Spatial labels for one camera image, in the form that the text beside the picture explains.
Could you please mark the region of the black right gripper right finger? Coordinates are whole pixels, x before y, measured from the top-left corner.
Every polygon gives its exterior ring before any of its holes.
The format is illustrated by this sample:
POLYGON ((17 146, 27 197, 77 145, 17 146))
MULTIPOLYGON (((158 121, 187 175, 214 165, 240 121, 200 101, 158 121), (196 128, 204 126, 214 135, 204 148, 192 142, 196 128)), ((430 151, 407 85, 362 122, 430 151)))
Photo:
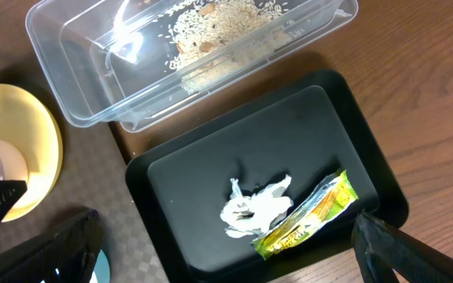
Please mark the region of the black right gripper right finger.
POLYGON ((453 282, 453 258, 371 213, 357 215, 352 245, 365 282, 453 282))

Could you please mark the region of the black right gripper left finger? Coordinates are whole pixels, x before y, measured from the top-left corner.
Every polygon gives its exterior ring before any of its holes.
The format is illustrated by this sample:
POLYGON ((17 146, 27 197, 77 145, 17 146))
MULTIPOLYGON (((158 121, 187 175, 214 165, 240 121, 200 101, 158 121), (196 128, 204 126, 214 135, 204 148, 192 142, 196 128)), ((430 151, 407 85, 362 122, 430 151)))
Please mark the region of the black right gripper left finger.
POLYGON ((104 241, 94 209, 86 209, 0 254, 0 282, 88 282, 104 241))

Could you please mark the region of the light blue bowl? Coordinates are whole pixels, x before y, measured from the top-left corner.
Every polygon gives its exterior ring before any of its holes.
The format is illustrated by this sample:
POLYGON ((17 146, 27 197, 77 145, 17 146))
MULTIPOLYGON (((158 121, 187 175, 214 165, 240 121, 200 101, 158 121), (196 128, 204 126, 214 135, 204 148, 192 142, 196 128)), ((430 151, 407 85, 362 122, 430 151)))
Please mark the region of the light blue bowl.
POLYGON ((106 254, 101 250, 97 257, 90 283, 109 283, 111 279, 109 261, 106 254))

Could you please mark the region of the green orange snack wrapper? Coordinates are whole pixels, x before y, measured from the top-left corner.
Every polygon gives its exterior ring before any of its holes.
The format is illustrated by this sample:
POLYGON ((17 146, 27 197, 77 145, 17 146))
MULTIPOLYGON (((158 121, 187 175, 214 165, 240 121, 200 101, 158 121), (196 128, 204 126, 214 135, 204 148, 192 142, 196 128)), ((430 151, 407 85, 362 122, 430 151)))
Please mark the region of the green orange snack wrapper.
POLYGON ((337 171, 326 176, 290 215, 254 239, 251 246, 264 259, 269 259, 311 238, 358 199, 347 171, 337 171))

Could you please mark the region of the white tissue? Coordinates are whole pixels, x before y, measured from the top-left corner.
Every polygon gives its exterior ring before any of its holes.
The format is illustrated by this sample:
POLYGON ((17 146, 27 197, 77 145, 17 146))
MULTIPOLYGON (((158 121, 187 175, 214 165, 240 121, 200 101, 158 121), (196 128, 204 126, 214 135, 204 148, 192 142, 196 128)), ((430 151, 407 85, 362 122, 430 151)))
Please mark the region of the white tissue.
POLYGON ((237 178, 232 178, 230 200, 220 213, 220 218, 228 224, 226 234, 232 238, 256 235, 261 236, 287 216, 293 200, 284 196, 292 177, 286 175, 280 182, 267 185, 258 193, 244 196, 237 178))

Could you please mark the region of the rice leftovers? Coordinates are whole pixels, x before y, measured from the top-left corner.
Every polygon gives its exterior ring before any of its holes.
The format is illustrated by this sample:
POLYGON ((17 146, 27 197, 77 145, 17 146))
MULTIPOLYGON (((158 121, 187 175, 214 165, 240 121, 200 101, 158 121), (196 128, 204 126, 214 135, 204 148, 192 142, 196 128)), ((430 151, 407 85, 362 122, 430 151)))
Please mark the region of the rice leftovers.
MULTIPOLYGON (((167 62, 171 70, 179 71, 210 53, 222 50, 278 19, 284 13, 275 1, 215 0, 185 1, 166 13, 182 10, 169 26, 168 38, 179 54, 167 62)), ((205 90, 216 81, 231 75, 248 64, 270 54, 291 41, 282 29, 276 28, 253 39, 237 50, 182 77, 182 88, 188 94, 205 90)))

